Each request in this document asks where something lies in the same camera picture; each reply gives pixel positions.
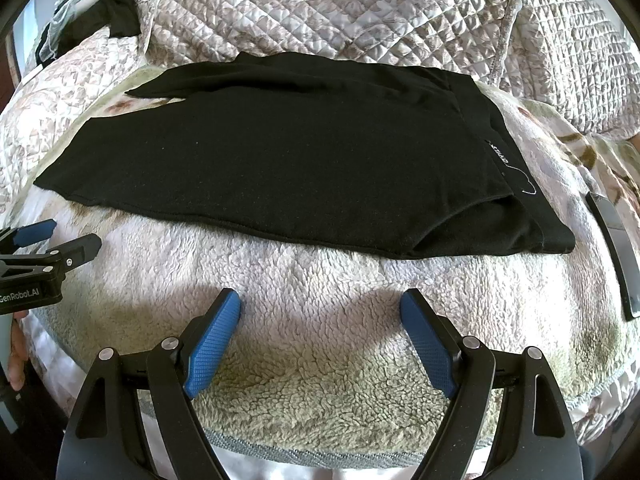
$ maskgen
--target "blue textured pad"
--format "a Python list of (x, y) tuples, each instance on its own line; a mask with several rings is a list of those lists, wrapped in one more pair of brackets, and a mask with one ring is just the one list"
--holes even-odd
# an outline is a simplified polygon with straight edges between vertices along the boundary
[(229, 293), (191, 353), (184, 391), (190, 399), (209, 386), (240, 318), (240, 297)]
[(37, 224), (20, 227), (14, 235), (14, 245), (17, 247), (28, 247), (43, 240), (48, 240), (56, 228), (56, 221), (49, 219)]
[(410, 293), (400, 299), (400, 319), (434, 388), (448, 399), (458, 392), (451, 357)]

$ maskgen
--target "black clothing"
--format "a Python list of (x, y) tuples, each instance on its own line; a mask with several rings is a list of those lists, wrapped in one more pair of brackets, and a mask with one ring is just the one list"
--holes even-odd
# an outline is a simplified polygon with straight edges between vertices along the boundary
[(285, 53), (165, 71), (36, 184), (85, 205), (390, 258), (575, 244), (471, 78)]

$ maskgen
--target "smartphone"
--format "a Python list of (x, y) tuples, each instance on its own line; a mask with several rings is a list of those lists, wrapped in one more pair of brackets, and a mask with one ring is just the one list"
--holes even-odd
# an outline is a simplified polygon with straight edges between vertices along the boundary
[(640, 316), (640, 270), (631, 241), (616, 208), (607, 198), (589, 192), (586, 201), (609, 248), (626, 320), (632, 321)]

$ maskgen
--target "pile of clothes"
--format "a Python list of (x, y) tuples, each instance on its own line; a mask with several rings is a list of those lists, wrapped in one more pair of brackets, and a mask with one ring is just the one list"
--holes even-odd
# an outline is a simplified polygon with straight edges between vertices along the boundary
[(36, 61), (47, 66), (105, 25), (111, 38), (140, 34), (134, 0), (63, 0), (40, 37)]

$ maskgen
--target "silver bolt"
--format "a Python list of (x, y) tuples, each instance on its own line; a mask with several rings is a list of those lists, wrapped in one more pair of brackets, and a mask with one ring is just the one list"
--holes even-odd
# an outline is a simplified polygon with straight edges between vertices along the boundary
[(164, 341), (162, 341), (162, 348), (165, 350), (173, 350), (178, 346), (178, 338), (177, 337), (168, 337)]
[(467, 348), (471, 348), (475, 350), (476, 348), (480, 348), (480, 342), (477, 337), (473, 337), (472, 335), (468, 335), (462, 339), (462, 344)]
[(108, 361), (113, 357), (113, 348), (103, 348), (98, 354), (100, 361)]
[(535, 346), (530, 347), (527, 350), (527, 354), (529, 354), (529, 357), (532, 359), (542, 359), (542, 352), (540, 351), (540, 348), (536, 348)]

